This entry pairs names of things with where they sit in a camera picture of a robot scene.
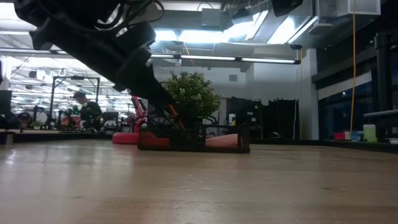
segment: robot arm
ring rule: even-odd
[[[37,27],[30,36],[35,50],[60,47],[111,82],[166,108],[174,100],[147,65],[146,48],[156,34],[148,22],[131,24],[157,0],[14,0],[19,18]],[[118,8],[115,20],[106,22]]]

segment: table surface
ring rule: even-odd
[[[0,133],[5,132],[5,129],[0,129]],[[23,129],[22,133],[20,129],[10,129],[7,131],[14,132],[16,134],[58,134],[60,131],[57,130],[38,130],[38,129]]]
[[[0,222],[398,222],[398,155],[251,148],[157,152],[94,140],[1,146]]]

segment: ceiling light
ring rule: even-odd
[[[17,92],[13,91],[12,95],[29,95],[29,96],[51,96],[51,93],[34,93],[34,92]],[[55,97],[72,96],[73,93],[54,93]]]
[[[155,30],[156,39],[155,41],[175,41],[177,35],[174,30]]]
[[[242,22],[239,24],[235,24],[230,28],[224,30],[222,42],[229,42],[231,38],[238,38],[238,37],[245,38],[245,35],[247,35],[251,31],[253,24],[254,24],[253,21]]]
[[[49,51],[49,50],[8,49],[8,48],[1,48],[0,52],[25,53],[25,54],[51,54],[51,51]]]
[[[187,43],[209,43],[215,44],[220,43],[223,39],[223,33],[221,31],[207,31],[207,30],[184,30],[179,41]]]
[[[312,24],[314,22],[316,22],[318,20],[318,16],[315,16],[314,18],[312,18],[310,20],[310,22],[308,22],[303,28],[301,28],[292,38],[290,38],[290,40],[288,41],[288,43],[292,43],[293,41],[295,41],[298,37],[300,37],[308,28],[310,28],[310,26],[312,26]]]
[[[59,79],[57,79],[56,82],[59,83],[59,84],[62,83],[63,85],[70,85],[70,83],[68,83],[66,81],[59,80]]]
[[[202,9],[221,9],[220,2],[201,1],[162,1],[165,10],[201,11]]]
[[[87,87],[87,88],[96,88],[97,86],[93,86],[93,85],[82,85],[81,87]],[[111,85],[101,85],[99,86],[100,88],[113,88],[113,86]]]
[[[272,59],[272,58],[242,58],[242,62],[261,62],[261,63],[287,63],[295,64],[295,60]]]
[[[7,19],[12,21],[21,20],[15,13],[14,4],[5,2],[0,3],[0,19]]]
[[[253,17],[246,8],[238,9],[238,11],[232,16],[233,24],[240,24],[242,22],[251,22]]]
[[[23,99],[23,98],[20,97],[20,96],[12,97],[12,99],[13,99],[13,100],[18,100],[18,101],[25,100],[25,99]]]
[[[174,55],[152,54],[151,58],[174,58]]]
[[[257,19],[255,19],[254,16],[253,16],[253,19],[255,20],[255,23],[254,23],[253,27],[251,28],[251,30],[248,32],[248,34],[246,36],[246,40],[252,39],[255,36],[257,31],[260,29],[261,24],[266,19],[267,15],[268,15],[268,12],[269,12],[268,10],[262,11]]]
[[[198,56],[198,55],[181,55],[182,59],[199,59],[199,60],[226,60],[233,61],[234,57],[216,57],[216,56]]]
[[[79,91],[80,90],[80,88],[77,87],[77,86],[68,86],[67,88],[70,89],[70,90],[73,90],[73,91]]]
[[[272,37],[268,40],[268,44],[284,44],[294,35],[294,31],[294,20],[289,16],[274,32]]]
[[[90,93],[90,94],[92,94],[92,95],[96,95],[96,93],[93,93],[92,91],[88,91],[88,90],[86,90],[86,89],[82,89],[83,91],[85,91],[85,92],[87,92],[87,93]]]
[[[29,32],[26,31],[6,31],[6,30],[0,30],[0,34],[2,35],[29,35]]]
[[[55,58],[55,60],[71,68],[89,69],[87,65],[74,58]]]

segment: man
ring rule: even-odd
[[[91,123],[92,127],[99,131],[101,129],[101,118],[103,118],[100,106],[95,102],[91,102],[87,99],[86,93],[80,91],[76,92],[73,98],[82,105],[80,110],[81,119]]]

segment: pink object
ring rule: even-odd
[[[114,144],[138,144],[139,133],[114,133],[112,142]]]
[[[238,134],[228,134],[225,136],[213,137],[206,139],[206,147],[238,147]]]
[[[142,109],[141,103],[137,96],[132,95],[131,101],[133,101],[136,108],[137,118],[134,125],[133,133],[114,133],[112,136],[112,142],[114,144],[138,144],[139,140],[139,129],[145,123],[146,111]]]
[[[335,133],[335,140],[345,140],[344,133]]]

